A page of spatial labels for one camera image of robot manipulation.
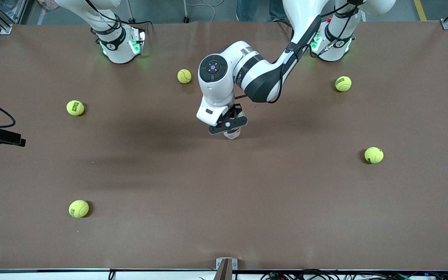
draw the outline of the gray floor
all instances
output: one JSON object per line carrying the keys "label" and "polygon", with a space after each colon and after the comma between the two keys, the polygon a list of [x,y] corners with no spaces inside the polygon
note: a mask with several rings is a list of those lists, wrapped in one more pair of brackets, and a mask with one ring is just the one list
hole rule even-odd
{"label": "gray floor", "polygon": [[[222,0],[206,0],[210,5],[216,5]],[[448,14],[448,0],[422,0],[425,12],[429,18],[440,18]],[[188,5],[201,5],[201,0],[188,0]],[[153,23],[182,23],[184,6],[182,0],[132,0],[132,12],[137,21],[153,21]],[[269,21],[268,0],[260,0],[256,21]],[[334,1],[326,5],[328,11],[334,6]],[[236,21],[236,0],[224,0],[214,7],[214,21]],[[129,18],[126,1],[114,10],[122,19]],[[188,17],[191,21],[210,21],[213,10],[210,7],[188,7]],[[418,21],[418,13],[413,0],[397,0],[395,6],[387,14],[380,17],[366,15],[367,21]],[[35,3],[28,18],[29,25],[85,25],[80,17],[62,8],[43,12],[41,6]]]}

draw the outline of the white robotic arm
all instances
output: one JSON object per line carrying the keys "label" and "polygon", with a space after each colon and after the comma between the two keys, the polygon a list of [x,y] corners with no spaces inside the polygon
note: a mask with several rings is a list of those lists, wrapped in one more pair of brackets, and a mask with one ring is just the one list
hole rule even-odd
{"label": "white robotic arm", "polygon": [[110,9],[121,0],[55,0],[80,16],[99,38],[103,53],[114,63],[126,63],[142,52],[145,31],[121,23]]}
{"label": "white robotic arm", "polygon": [[274,103],[282,85],[308,48],[311,56],[327,61],[348,51],[360,19],[360,9],[384,14],[395,0],[336,0],[335,17],[322,23],[321,11],[329,0],[283,0],[294,35],[279,58],[270,63],[244,41],[205,57],[198,81],[203,92],[197,118],[210,125],[212,135],[234,131],[247,124],[241,106],[235,104],[233,83],[253,102]]}

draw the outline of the blue jeans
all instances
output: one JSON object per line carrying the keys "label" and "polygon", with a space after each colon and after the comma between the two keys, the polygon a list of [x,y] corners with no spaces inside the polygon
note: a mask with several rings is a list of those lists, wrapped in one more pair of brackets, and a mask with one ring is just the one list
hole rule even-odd
{"label": "blue jeans", "polygon": [[[255,21],[255,14],[257,12],[258,0],[238,0],[236,5],[236,16],[239,21]],[[285,19],[285,9],[282,0],[269,0],[269,15],[271,19]]]}

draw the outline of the brown tabletop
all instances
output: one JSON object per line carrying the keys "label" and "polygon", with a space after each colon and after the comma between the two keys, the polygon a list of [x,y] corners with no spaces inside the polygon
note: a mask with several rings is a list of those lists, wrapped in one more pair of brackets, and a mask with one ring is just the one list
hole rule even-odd
{"label": "brown tabletop", "polygon": [[[276,104],[240,100],[249,125],[226,140],[195,117],[199,62],[237,40],[274,60],[283,26],[155,25],[150,56],[125,65],[87,26],[14,26],[0,106],[27,146],[0,146],[0,268],[448,270],[448,30],[356,36],[341,61],[305,57]],[[371,146],[381,163],[364,163]],[[76,199],[87,218],[68,214]]]}

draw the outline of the yellow-green tennis ball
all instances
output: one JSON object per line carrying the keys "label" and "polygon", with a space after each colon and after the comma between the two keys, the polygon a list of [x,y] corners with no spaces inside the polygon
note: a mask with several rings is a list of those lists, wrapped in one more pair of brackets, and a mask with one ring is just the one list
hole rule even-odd
{"label": "yellow-green tennis ball", "polygon": [[183,83],[183,84],[187,84],[191,81],[191,72],[188,71],[187,69],[181,69],[178,73],[177,73],[177,79]]}
{"label": "yellow-green tennis ball", "polygon": [[70,115],[78,116],[84,112],[84,104],[81,101],[72,100],[67,104],[67,111]]}
{"label": "yellow-green tennis ball", "polygon": [[82,218],[89,211],[89,204],[84,200],[76,200],[69,206],[70,216],[73,218]]}
{"label": "yellow-green tennis ball", "polygon": [[383,151],[377,147],[371,147],[364,152],[364,158],[368,163],[379,163],[383,160]]}
{"label": "yellow-green tennis ball", "polygon": [[352,80],[348,78],[347,76],[341,76],[334,82],[334,86],[339,91],[347,91],[352,86]]}

